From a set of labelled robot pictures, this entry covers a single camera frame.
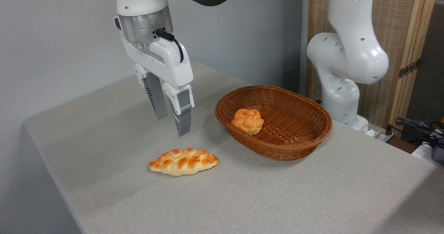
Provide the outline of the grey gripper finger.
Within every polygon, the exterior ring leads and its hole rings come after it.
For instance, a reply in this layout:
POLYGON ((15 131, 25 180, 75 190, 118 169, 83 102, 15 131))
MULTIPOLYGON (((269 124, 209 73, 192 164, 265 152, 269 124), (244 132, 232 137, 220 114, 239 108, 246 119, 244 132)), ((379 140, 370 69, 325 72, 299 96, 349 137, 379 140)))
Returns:
POLYGON ((179 137, 181 137, 190 131, 191 109, 195 107, 191 85, 188 84, 176 89, 170 84, 164 83, 162 88, 169 98, 176 128, 179 137))
POLYGON ((135 72, 137 75, 140 87, 142 87, 149 98, 151 106, 157 116, 157 119, 163 119, 168 116, 162 86, 159 77, 152 74, 141 65, 135 65, 135 72))

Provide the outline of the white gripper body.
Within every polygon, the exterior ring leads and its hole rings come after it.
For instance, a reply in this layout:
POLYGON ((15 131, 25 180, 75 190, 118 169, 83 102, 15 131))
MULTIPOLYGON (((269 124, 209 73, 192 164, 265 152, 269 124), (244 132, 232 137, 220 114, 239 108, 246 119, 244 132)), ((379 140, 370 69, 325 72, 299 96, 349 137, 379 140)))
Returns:
POLYGON ((146 48, 139 49, 126 40, 120 33, 128 56, 147 71, 153 73, 173 88, 179 89, 193 80, 193 72, 185 47, 181 44, 183 61, 178 46, 161 38, 146 48))

